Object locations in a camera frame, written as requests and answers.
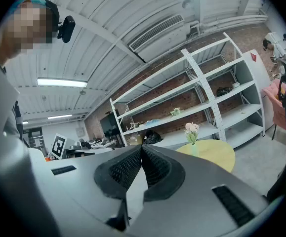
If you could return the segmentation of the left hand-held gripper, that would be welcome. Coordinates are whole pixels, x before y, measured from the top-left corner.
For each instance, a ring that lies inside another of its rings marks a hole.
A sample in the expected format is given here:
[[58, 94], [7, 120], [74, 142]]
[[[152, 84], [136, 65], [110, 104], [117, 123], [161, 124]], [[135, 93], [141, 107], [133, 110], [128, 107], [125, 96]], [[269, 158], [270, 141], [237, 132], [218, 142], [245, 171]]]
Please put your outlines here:
[[53, 146], [50, 153], [54, 156], [55, 159], [65, 159], [66, 155], [66, 143], [67, 137], [60, 135], [58, 133], [55, 134]]

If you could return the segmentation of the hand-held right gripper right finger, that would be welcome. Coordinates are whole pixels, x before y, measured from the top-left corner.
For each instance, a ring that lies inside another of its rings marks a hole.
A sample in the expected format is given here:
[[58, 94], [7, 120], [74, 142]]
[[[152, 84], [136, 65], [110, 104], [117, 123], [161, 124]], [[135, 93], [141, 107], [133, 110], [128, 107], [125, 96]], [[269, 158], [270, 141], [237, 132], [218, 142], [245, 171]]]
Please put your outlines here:
[[166, 148], [153, 149], [178, 161], [185, 170], [185, 180], [168, 199], [146, 202], [127, 229], [133, 237], [237, 237], [238, 226], [213, 192], [226, 186], [252, 213], [258, 216], [267, 200], [254, 188], [208, 160]]

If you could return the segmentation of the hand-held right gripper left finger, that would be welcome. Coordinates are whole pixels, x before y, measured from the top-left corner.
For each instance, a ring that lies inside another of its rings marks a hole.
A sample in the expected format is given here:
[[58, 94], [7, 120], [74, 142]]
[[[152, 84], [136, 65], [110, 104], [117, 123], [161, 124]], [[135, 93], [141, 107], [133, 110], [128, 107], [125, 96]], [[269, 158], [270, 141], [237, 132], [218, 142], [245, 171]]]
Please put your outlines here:
[[62, 237], [141, 237], [126, 192], [141, 168], [141, 147], [45, 163], [45, 195]]

